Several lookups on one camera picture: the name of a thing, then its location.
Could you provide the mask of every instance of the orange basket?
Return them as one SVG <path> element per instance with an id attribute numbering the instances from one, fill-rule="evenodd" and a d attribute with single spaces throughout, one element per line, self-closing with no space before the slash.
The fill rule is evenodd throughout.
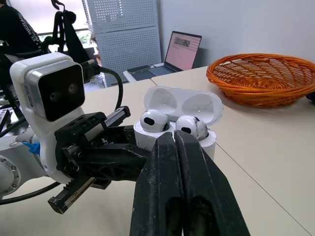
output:
<path id="1" fill-rule="evenodd" d="M 271 108 L 294 103 L 315 91 L 315 64 L 276 54 L 239 54 L 208 67 L 208 80 L 230 100 Z"/>

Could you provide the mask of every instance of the laptop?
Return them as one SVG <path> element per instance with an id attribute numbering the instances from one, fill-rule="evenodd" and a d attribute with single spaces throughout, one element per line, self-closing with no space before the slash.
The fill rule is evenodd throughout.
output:
<path id="1" fill-rule="evenodd" d="M 139 81 L 192 69 L 201 38 L 199 35 L 173 31 L 164 65 L 136 71 L 131 75 Z"/>

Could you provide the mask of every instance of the open case lid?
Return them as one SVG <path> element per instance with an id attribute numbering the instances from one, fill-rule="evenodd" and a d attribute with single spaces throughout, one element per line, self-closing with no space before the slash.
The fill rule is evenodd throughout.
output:
<path id="1" fill-rule="evenodd" d="M 146 110 L 155 109 L 176 122 L 181 116 L 194 116 L 207 125 L 218 122 L 223 113 L 221 99 L 212 92 L 155 86 L 144 98 Z"/>

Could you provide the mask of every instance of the person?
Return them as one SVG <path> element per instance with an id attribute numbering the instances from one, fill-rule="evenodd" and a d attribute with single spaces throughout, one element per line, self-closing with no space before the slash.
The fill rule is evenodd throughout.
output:
<path id="1" fill-rule="evenodd" d="M 5 42 L 1 51 L 6 54 L 41 49 L 36 32 L 18 10 L 6 4 L 6 0 L 0 0 L 0 40 Z"/>

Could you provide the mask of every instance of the camera lens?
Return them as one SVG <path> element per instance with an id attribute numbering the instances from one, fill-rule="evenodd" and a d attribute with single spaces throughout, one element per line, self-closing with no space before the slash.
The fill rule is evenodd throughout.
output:
<path id="1" fill-rule="evenodd" d="M 78 91 L 78 86 L 77 84 L 73 83 L 69 86 L 69 93 L 70 94 L 75 94 Z"/>
<path id="2" fill-rule="evenodd" d="M 50 101 L 52 101 L 52 102 L 59 102 L 60 93 L 59 92 L 53 92 L 49 98 L 50 98 Z"/>

